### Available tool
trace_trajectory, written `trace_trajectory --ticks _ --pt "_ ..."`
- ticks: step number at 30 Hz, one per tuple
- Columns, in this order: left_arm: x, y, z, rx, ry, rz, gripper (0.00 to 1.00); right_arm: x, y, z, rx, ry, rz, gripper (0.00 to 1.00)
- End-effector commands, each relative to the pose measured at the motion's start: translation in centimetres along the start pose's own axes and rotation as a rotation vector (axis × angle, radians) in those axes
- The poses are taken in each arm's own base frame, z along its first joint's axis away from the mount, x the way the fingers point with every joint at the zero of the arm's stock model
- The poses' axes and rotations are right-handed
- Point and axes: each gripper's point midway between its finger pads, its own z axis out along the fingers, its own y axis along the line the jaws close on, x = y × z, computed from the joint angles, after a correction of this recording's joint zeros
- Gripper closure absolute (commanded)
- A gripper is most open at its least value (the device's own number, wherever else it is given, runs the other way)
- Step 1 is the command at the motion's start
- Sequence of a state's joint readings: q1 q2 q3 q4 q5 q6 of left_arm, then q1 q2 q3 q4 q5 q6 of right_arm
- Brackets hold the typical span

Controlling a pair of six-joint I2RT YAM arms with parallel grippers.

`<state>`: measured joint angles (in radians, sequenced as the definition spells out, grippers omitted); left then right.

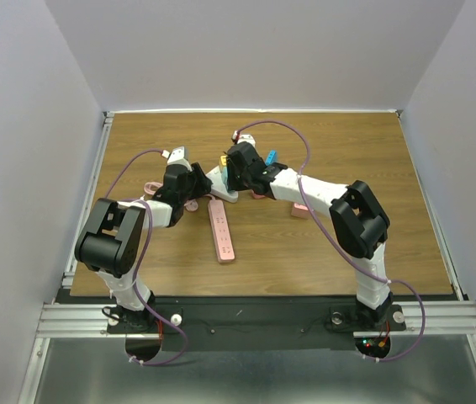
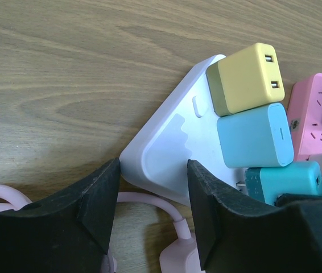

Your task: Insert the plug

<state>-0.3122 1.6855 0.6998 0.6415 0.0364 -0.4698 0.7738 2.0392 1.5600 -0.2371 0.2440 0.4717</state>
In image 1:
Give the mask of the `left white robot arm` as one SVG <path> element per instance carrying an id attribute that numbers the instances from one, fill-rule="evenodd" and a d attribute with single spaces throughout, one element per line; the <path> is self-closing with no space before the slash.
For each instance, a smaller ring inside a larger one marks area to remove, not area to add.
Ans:
<path id="1" fill-rule="evenodd" d="M 162 186 L 152 199 L 120 204 L 100 198 L 94 204 L 75 245 L 79 263 L 104 280 L 116 306 L 103 314 L 111 327 L 129 332 L 148 332 L 156 323 L 155 296 L 138 278 L 137 271 L 157 227 L 172 227 L 182 218 L 188 201 L 210 193 L 212 181 L 200 164 L 190 168 L 167 165 Z"/>

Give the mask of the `pink triangular power strip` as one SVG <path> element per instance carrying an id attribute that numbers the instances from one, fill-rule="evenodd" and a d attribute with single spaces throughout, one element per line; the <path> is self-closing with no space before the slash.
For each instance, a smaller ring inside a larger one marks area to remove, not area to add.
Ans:
<path id="1" fill-rule="evenodd" d="M 267 196 L 265 194 L 258 194 L 256 193 L 255 191 L 251 191 L 251 194 L 252 194 L 252 197 L 254 199 L 264 199 L 264 198 L 267 198 Z"/>

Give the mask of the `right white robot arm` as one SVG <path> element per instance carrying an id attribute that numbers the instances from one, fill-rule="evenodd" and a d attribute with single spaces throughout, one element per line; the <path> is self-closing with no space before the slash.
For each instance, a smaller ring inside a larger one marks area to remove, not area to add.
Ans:
<path id="1" fill-rule="evenodd" d="M 369 186 L 359 180 L 351 185 L 321 181 L 278 162 L 267 165 L 248 142 L 233 145 L 226 160 L 231 190 L 304 205 L 318 226 L 318 214 L 331 219 L 335 235 L 321 230 L 355 269 L 358 323 L 365 328 L 384 323 L 393 302 L 384 262 L 390 221 Z"/>

